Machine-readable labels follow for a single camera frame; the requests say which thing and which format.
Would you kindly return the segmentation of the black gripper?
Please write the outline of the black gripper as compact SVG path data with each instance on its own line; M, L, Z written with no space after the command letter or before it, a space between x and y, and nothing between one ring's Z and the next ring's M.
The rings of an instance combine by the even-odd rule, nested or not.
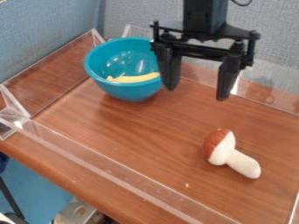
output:
M179 84L181 57L220 61L216 99L228 99L239 71L253 66L260 33L233 27L228 23L224 23L212 34L185 31L180 21L153 21L151 28L151 47L167 89L175 90Z

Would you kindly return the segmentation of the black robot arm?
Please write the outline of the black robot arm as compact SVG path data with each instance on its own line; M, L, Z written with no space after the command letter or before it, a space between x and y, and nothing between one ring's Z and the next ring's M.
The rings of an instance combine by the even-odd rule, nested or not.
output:
M163 84L173 90L181 76L183 57L220 63L216 99L229 98L239 72L253 65L260 39L227 23L228 4L235 0L183 0L183 20L153 21L151 50L157 58Z

